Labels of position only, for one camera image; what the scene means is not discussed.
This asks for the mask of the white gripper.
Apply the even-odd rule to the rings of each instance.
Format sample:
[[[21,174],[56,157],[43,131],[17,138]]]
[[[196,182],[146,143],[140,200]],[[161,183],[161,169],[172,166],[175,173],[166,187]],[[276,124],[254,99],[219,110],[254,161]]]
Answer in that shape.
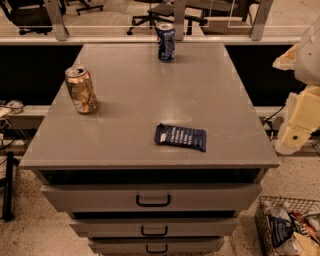
[[[320,127],[320,17],[306,30],[298,45],[278,57],[272,67],[283,71],[295,68],[296,79],[308,84],[299,94],[289,94],[287,113],[275,142],[277,153],[291,155]]]

